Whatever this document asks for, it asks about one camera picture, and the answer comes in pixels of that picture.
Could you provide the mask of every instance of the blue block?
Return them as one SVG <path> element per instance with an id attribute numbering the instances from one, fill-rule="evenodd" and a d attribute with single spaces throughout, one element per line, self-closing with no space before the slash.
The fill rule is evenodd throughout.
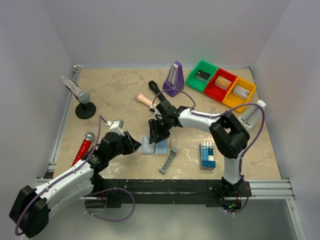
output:
<path id="1" fill-rule="evenodd" d="M 202 168 L 215 168 L 216 161 L 214 159 L 214 143 L 201 142 L 200 143 L 200 157 Z"/>
<path id="2" fill-rule="evenodd" d="M 164 139 L 158 143 L 149 144 L 149 136 L 143 136 L 141 145 L 142 154 L 167 154 L 169 151 L 168 139 Z"/>

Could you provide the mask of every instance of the beige tabletop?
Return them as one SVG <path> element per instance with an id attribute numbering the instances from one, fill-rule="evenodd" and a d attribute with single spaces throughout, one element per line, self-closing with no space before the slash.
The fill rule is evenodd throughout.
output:
<path id="1" fill-rule="evenodd" d="M 254 82 L 249 69 L 226 69 L 249 82 Z M 186 80 L 191 69 L 184 69 Z M 108 121 L 122 119 L 123 130 L 128 131 L 137 141 L 142 136 L 149 135 L 148 120 L 153 118 L 149 108 L 137 102 L 136 93 L 143 93 L 149 99 L 155 94 L 149 89 L 148 82 L 153 80 L 162 88 L 168 74 L 168 69 L 121 69 L 121 68 L 85 68 L 82 70 L 79 85 L 91 95 L 91 101 L 96 105 L 96 114 L 86 120 L 76 117 L 75 108 L 78 104 L 73 100 L 70 105 L 70 114 L 66 122 L 62 145 L 57 159 L 54 177 L 70 168 L 86 132 L 98 131 L 98 115 Z M 196 102 L 196 110 L 205 113 L 222 113 L 227 106 L 204 95 L 201 92 L 185 85 L 184 91 L 190 94 Z M 176 107 L 192 106 L 192 102 L 184 94 L 167 99 Z M 258 95 L 255 92 L 251 102 L 256 102 Z M 256 135 L 260 122 L 250 133 L 252 140 Z M 105 124 L 101 128 L 101 137 L 108 132 Z M 215 149 L 214 158 L 216 168 L 203 170 L 200 167 L 200 142 L 213 142 L 212 136 L 193 128 L 174 127 L 170 130 L 171 147 L 179 149 L 179 153 L 168 167 L 166 174 L 159 172 L 168 156 L 141 155 L 137 152 L 130 155 L 120 155 L 109 162 L 108 168 L 100 172 L 105 179 L 220 179 L 224 174 L 224 158 Z M 257 142 L 246 153 L 242 167 L 246 179 L 278 180 L 281 179 L 276 157 L 266 125 Z"/>

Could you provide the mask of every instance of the cable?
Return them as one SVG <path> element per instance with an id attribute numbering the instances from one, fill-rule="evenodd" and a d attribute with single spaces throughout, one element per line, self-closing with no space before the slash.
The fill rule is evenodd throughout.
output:
<path id="1" fill-rule="evenodd" d="M 105 197 L 105 193 L 103 192 L 103 193 L 101 194 L 101 200 L 102 200 L 102 202 L 104 202 L 105 204 L 107 204 L 107 201 L 104 199 L 104 197 Z"/>
<path id="2" fill-rule="evenodd" d="M 126 189 L 124 189 L 124 188 L 113 187 L 113 188 L 105 189 L 105 190 L 98 191 L 98 192 L 95 192 L 95 193 L 91 193 L 91 194 L 88 195 L 88 197 L 89 197 L 89 196 L 93 196 L 93 195 L 97 195 L 97 194 L 101 194 L 101 193 L 105 193 L 105 192 L 109 192 L 109 191 L 112 191 L 112 190 L 121 190 L 121 191 L 124 191 L 124 192 L 126 192 L 127 194 L 129 194 L 129 196 L 131 197 L 131 199 L 132 199 L 132 210 L 131 210 L 131 212 L 130 212 L 127 216 L 125 216 L 125 217 L 123 217 L 123 218 L 120 218 L 120 219 L 110 219 L 110 218 L 106 218 L 106 217 L 99 216 L 99 215 L 97 215 L 97 214 L 94 214 L 94 213 L 90 212 L 90 211 L 88 210 L 87 206 L 84 205 L 85 212 L 88 213 L 88 214 L 90 214 L 90 215 L 93 216 L 93 217 L 98 218 L 98 219 L 101 219 L 101 220 L 104 220 L 104 221 L 107 221 L 107 222 L 113 222 L 113 223 L 122 222 L 122 221 L 128 219 L 128 218 L 132 215 L 132 213 L 134 212 L 134 210 L 135 210 L 135 205 L 136 205 L 134 196 L 133 196 L 133 195 L 131 194 L 131 192 L 129 192 L 128 190 L 126 190 Z"/>
<path id="3" fill-rule="evenodd" d="M 245 199 L 245 202 L 243 204 L 243 206 L 236 212 L 227 212 L 229 214 L 239 214 L 243 209 L 245 209 L 245 207 L 247 206 L 248 204 L 248 201 L 249 201 L 249 197 L 250 197 L 250 191 L 249 191 L 249 187 L 248 187 L 248 184 L 246 183 L 245 179 L 244 179 L 244 176 L 242 174 L 240 174 L 240 177 L 241 177 L 241 180 L 244 182 L 244 186 L 245 186 L 245 189 L 246 189 L 246 199 Z"/>
<path id="4" fill-rule="evenodd" d="M 238 191 L 237 193 L 236 193 L 236 201 L 238 202 L 239 200 L 238 200 L 238 198 L 239 198 L 239 196 L 240 196 L 240 191 Z"/>
<path id="5" fill-rule="evenodd" d="M 152 105 L 155 103 L 157 97 L 158 97 L 160 94 L 162 94 L 162 93 L 164 93 L 164 92 L 168 92 L 168 91 L 178 91 L 178 92 L 180 92 L 180 93 L 183 93 L 184 95 L 187 95 L 187 96 L 191 99 L 191 101 L 192 101 L 192 103 L 193 103 L 193 106 L 191 107 L 191 109 L 194 109 L 194 108 L 196 107 L 196 102 L 195 102 L 195 100 L 194 100 L 188 93 L 186 93 L 186 92 L 184 92 L 184 91 L 182 91 L 182 90 L 179 90 L 179 89 L 165 89 L 165 90 L 162 90 L 162 91 L 159 92 L 157 95 L 155 95 L 155 97 L 154 97 L 154 99 L 153 99 L 153 101 L 152 101 Z"/>
<path id="6" fill-rule="evenodd" d="M 42 190 L 41 192 L 39 192 L 39 194 L 37 194 L 30 202 L 29 204 L 25 207 L 25 209 L 22 211 L 20 217 L 18 218 L 18 221 L 16 222 L 16 225 L 15 225 L 15 229 L 14 229 L 14 233 L 15 235 L 17 236 L 21 236 L 23 235 L 24 233 L 23 232 L 19 232 L 19 226 L 21 224 L 21 221 L 23 219 L 23 217 L 25 216 L 26 212 L 28 211 L 28 209 L 32 206 L 32 204 L 42 195 L 44 194 L 45 192 L 48 192 L 50 188 L 52 188 L 55 184 L 57 184 L 58 182 L 60 182 L 61 180 L 65 179 L 66 177 L 68 177 L 69 175 L 71 174 L 74 174 L 74 172 L 78 171 L 80 168 L 82 168 L 88 161 L 89 159 L 91 158 L 91 156 L 93 155 L 96 147 L 97 147 L 97 144 L 98 144 L 98 141 L 99 141 L 99 138 L 100 138 L 100 132 L 101 132 L 101 120 L 104 121 L 105 123 L 107 123 L 107 121 L 101 116 L 99 115 L 99 126 L 98 126 L 98 133 L 97 133 L 97 136 L 96 136 L 96 139 L 95 139 L 95 143 L 93 145 L 93 148 L 90 152 L 90 154 L 88 155 L 88 157 L 83 161 L 83 163 L 78 166 L 76 169 L 74 169 L 74 171 L 70 171 L 68 173 L 66 173 L 65 175 L 59 177 L 58 179 L 55 179 L 52 181 L 52 183 L 50 183 L 44 190 Z"/>

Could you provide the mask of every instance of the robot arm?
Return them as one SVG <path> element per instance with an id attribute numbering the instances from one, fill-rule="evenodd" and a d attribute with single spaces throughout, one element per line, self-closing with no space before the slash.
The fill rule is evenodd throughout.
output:
<path id="1" fill-rule="evenodd" d="M 149 143 L 168 138 L 172 127 L 195 128 L 211 133 L 216 147 L 224 156 L 223 179 L 230 185 L 237 184 L 241 180 L 240 156 L 250 135 L 236 116 L 232 112 L 225 115 L 197 112 L 185 106 L 177 109 L 162 94 L 159 96 L 161 102 L 155 107 L 155 119 L 149 120 Z"/>
<path id="2" fill-rule="evenodd" d="M 101 139 L 98 148 L 79 170 L 75 171 L 84 163 L 84 160 L 78 161 L 70 169 L 45 184 L 33 189 L 28 185 L 20 190 L 9 213 L 9 217 L 15 223 L 18 222 L 27 205 L 45 190 L 45 193 L 30 206 L 19 224 L 19 228 L 28 238 L 40 233 L 60 210 L 80 197 L 96 192 L 94 188 L 99 188 L 101 180 L 99 172 L 108 166 L 110 160 L 118 155 L 134 153 L 141 146 L 127 131 L 122 131 L 122 120 L 108 122 L 107 125 L 110 126 L 110 131 Z M 51 182 L 68 173 L 72 174 L 48 188 Z"/>

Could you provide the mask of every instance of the blue lego brick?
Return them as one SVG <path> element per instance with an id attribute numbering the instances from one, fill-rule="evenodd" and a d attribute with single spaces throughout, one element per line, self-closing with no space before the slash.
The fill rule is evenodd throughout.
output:
<path id="1" fill-rule="evenodd" d="M 215 168 L 216 161 L 214 158 L 214 143 L 200 143 L 201 168 Z"/>

